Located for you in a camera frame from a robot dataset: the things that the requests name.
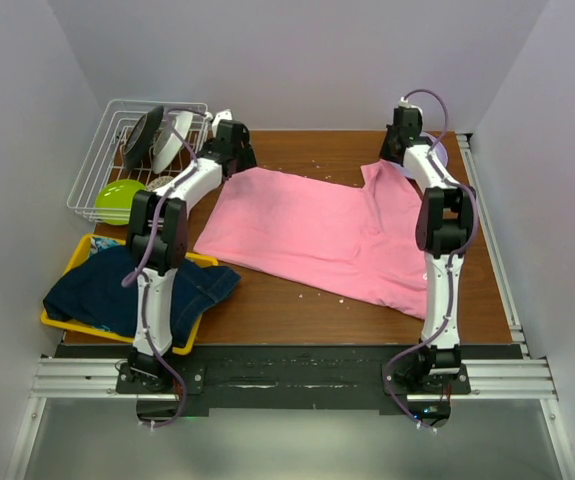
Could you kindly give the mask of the pink t-shirt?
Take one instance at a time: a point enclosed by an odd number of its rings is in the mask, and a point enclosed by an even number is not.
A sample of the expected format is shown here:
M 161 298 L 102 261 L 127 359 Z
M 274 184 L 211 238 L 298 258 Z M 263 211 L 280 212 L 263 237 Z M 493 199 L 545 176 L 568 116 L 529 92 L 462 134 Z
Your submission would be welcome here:
M 350 187 L 253 168 L 234 175 L 194 249 L 225 262 L 424 318 L 421 200 L 385 161 Z

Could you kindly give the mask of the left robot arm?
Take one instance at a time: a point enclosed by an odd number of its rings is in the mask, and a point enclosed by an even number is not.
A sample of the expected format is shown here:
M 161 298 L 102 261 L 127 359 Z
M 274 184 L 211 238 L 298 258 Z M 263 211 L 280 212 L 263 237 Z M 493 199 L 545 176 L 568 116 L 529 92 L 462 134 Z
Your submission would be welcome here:
M 127 363 L 152 392 L 167 390 L 174 380 L 174 368 L 163 356 L 173 343 L 172 291 L 187 253 L 188 215 L 233 174 L 255 166 L 247 126 L 221 119 L 188 167 L 164 187 L 140 191 L 133 198 L 126 247 L 136 267 L 122 285 L 136 283 L 138 300 L 136 333 Z

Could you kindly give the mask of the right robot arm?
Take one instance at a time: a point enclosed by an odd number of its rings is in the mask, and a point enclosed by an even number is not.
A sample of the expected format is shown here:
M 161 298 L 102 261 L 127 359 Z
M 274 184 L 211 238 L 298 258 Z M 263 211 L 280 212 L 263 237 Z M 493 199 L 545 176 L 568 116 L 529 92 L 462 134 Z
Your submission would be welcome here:
M 387 126 L 381 156 L 412 174 L 422 198 L 415 241 L 427 273 L 426 315 L 412 369 L 415 386 L 436 392 L 460 370 L 458 292 L 464 256 L 478 232 L 476 197 L 439 161 L 423 134 L 422 110 L 399 101 Z

